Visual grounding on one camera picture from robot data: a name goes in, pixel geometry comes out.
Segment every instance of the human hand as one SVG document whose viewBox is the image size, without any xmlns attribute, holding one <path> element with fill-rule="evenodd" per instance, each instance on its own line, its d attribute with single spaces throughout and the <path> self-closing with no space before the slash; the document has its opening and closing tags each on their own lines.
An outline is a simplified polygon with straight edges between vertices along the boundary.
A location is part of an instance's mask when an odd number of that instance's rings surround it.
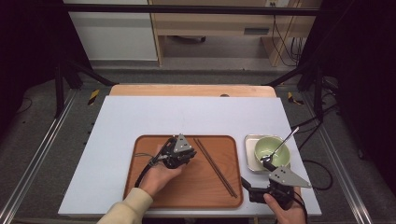
<svg viewBox="0 0 396 224">
<path fill-rule="evenodd" d="M 294 187 L 294 191 L 301 195 L 301 189 Z M 301 201 L 298 195 L 295 194 L 295 199 Z M 305 224 L 304 209 L 293 201 L 290 209 L 283 210 L 276 199 L 270 194 L 264 194 L 264 200 L 276 215 L 279 224 Z"/>
<path fill-rule="evenodd" d="M 152 166 L 140 183 L 139 188 L 154 197 L 166 184 L 176 176 L 180 175 L 186 164 L 176 169 L 168 169 L 161 161 Z"/>
</svg>

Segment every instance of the chopsticks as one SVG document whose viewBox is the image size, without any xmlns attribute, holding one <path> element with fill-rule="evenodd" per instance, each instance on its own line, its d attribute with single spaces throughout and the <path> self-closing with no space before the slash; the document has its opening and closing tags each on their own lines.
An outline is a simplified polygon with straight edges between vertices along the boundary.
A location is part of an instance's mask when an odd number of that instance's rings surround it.
<svg viewBox="0 0 396 224">
<path fill-rule="evenodd" d="M 204 145 L 202 145 L 201 141 L 198 138 L 194 138 L 194 142 L 198 145 L 198 148 L 201 149 L 202 153 L 205 155 L 206 159 L 209 161 L 209 163 L 212 166 L 213 170 L 215 170 L 216 174 L 220 178 L 220 180 L 223 183 L 224 187 L 228 190 L 228 192 L 230 192 L 231 196 L 237 198 L 238 195 L 233 190 L 233 187 L 231 187 L 230 183 L 224 177 L 224 175 L 221 172 L 221 170 L 219 169 L 219 167 L 212 160 L 212 158 L 210 157 L 209 153 L 206 151 L 206 148 L 204 147 Z"/>
</svg>

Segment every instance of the tray rim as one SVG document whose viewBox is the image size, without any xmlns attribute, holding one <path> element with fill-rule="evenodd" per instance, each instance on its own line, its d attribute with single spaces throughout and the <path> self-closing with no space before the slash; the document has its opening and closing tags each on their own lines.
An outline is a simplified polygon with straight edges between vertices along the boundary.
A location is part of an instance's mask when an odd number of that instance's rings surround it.
<svg viewBox="0 0 396 224">
<path fill-rule="evenodd" d="M 232 136 L 230 136 L 228 134 L 183 134 L 183 135 L 186 138 L 193 138 L 193 137 L 200 137 L 201 136 L 201 137 L 225 137 L 225 138 L 230 139 L 233 142 L 234 150 L 235 150 L 235 162 L 237 164 L 237 166 L 236 166 L 237 169 L 236 170 L 237 170 L 238 176 L 241 177 L 240 163 L 239 163 L 239 157 L 238 157 L 238 148 L 237 148 L 236 141 L 235 141 L 235 139 Z M 144 137 L 172 137 L 172 136 L 178 136 L 178 134 L 153 134 L 153 133 L 141 134 L 135 139 L 133 150 L 135 150 L 136 145 L 138 144 L 138 140 L 140 138 L 144 138 Z M 122 199 L 125 199 L 126 196 L 129 194 L 128 186 L 129 186 L 130 179 L 132 178 L 130 176 L 130 172 L 132 172 L 132 162 L 133 162 L 133 159 L 134 159 L 134 154 L 135 154 L 135 151 L 133 151 L 131 159 L 130 159 L 130 165 L 129 165 L 129 169 L 128 169 L 128 176 L 126 178 Z M 237 181 L 238 181 L 238 186 L 239 186 L 239 188 L 238 188 L 238 198 L 239 198 L 238 203 L 234 204 L 233 206 L 209 205 L 209 206 L 204 207 L 204 208 L 235 209 L 237 207 L 240 207 L 242 205 L 242 203 L 244 202 L 244 192 L 243 192 L 243 189 L 242 189 L 242 180 L 241 180 L 241 178 L 238 178 Z M 164 209 L 164 208 L 180 208 L 180 206 L 175 206 L 175 207 L 169 207 L 169 206 L 153 207 L 151 209 Z"/>
</svg>

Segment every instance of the spoon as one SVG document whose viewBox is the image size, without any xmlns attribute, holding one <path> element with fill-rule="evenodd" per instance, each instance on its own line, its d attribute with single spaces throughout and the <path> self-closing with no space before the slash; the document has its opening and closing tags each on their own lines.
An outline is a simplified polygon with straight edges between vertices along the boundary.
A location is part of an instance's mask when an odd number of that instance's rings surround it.
<svg viewBox="0 0 396 224">
<path fill-rule="evenodd" d="M 277 151 L 295 134 L 297 131 L 300 129 L 300 127 L 296 127 L 286 138 L 283 140 L 283 142 L 275 149 L 271 155 L 263 156 L 261 161 L 268 161 L 272 162 L 274 155 L 277 153 Z"/>
</svg>

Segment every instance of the wooden board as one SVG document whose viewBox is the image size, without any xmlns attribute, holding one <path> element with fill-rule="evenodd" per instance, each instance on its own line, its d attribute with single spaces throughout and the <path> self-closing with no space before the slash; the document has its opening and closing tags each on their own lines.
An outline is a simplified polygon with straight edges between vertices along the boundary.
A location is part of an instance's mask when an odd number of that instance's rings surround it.
<svg viewBox="0 0 396 224">
<path fill-rule="evenodd" d="M 274 88 L 248 85 L 163 85 L 121 84 L 111 88 L 115 96 L 221 96 L 276 97 Z"/>
<path fill-rule="evenodd" d="M 155 156 L 158 148 L 171 135 L 142 135 L 136 139 L 124 198 L 134 187 L 149 157 L 136 157 L 136 153 Z M 197 151 L 195 157 L 185 167 L 183 173 L 172 179 L 155 197 L 152 208 L 235 208 L 243 201 L 241 175 L 236 152 L 236 144 L 227 135 L 186 135 L 187 141 Z M 196 145 L 199 139 L 228 180 L 237 197 L 233 197 L 222 184 L 216 172 Z"/>
</svg>

